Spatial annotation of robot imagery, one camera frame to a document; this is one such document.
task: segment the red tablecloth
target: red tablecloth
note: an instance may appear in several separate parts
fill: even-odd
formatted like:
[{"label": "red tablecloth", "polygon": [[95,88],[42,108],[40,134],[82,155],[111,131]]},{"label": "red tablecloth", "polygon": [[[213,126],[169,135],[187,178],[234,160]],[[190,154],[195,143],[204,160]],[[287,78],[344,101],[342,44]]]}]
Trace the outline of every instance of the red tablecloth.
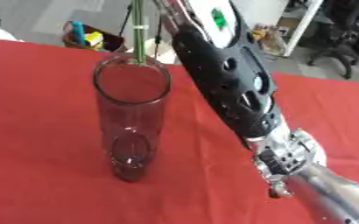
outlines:
[{"label": "red tablecloth", "polygon": [[[161,147],[141,182],[114,178],[100,146],[91,71],[103,55],[0,41],[0,223],[312,223],[269,199],[246,151],[180,66]],[[359,84],[276,75],[291,127],[359,181]]]}]

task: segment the silver robotic hand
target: silver robotic hand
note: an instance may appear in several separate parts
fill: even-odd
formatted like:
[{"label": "silver robotic hand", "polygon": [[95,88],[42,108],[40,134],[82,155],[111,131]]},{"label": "silver robotic hand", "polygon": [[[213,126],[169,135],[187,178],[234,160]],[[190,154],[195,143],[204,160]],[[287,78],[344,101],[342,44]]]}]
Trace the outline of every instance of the silver robotic hand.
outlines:
[{"label": "silver robotic hand", "polygon": [[253,151],[270,196],[294,196],[315,223],[359,223],[359,185],[326,168],[326,154],[291,131],[257,42],[229,0],[153,0],[183,66],[216,114]]}]

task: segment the clear glass cup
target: clear glass cup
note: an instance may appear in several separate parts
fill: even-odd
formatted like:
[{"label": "clear glass cup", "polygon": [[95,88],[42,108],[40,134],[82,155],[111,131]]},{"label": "clear glass cup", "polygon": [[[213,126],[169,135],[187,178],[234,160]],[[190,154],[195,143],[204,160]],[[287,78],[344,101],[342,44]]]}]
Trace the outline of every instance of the clear glass cup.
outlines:
[{"label": "clear glass cup", "polygon": [[94,70],[103,146],[114,173],[134,182],[145,175],[158,146],[171,77],[148,57],[138,65],[133,53],[115,53]]}]

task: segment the blue object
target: blue object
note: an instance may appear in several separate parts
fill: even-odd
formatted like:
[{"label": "blue object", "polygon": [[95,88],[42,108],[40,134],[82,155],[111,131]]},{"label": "blue object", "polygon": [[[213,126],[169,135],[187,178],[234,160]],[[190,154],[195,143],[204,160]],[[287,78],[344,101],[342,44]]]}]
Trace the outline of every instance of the blue object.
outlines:
[{"label": "blue object", "polygon": [[86,45],[86,40],[84,39],[84,27],[81,21],[72,21],[72,30],[74,33],[74,39],[76,42],[81,45]]}]

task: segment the plant stem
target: plant stem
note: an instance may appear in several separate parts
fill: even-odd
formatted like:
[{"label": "plant stem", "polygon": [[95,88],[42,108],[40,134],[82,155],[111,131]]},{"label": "plant stem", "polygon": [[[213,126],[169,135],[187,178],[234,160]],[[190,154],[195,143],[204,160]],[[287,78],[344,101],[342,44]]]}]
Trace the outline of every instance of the plant stem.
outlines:
[{"label": "plant stem", "polygon": [[145,64],[144,46],[144,15],[143,0],[132,0],[133,3],[133,29],[134,29],[134,54],[139,65]]}]

